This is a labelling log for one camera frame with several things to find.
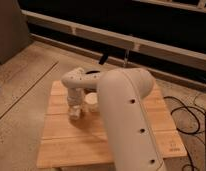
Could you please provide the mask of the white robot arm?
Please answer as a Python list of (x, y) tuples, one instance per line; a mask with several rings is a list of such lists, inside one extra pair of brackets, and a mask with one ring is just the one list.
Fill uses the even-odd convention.
[(81, 115), (82, 91), (95, 89), (116, 171), (166, 171), (143, 99), (154, 85), (142, 68), (118, 68), (87, 74), (81, 67), (65, 73), (70, 116)]

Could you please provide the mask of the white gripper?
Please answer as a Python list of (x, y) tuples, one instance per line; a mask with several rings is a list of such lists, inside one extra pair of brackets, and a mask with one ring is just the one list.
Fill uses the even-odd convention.
[(67, 92), (67, 102), (69, 107), (80, 108), (84, 101), (84, 90), (82, 88), (69, 88)]

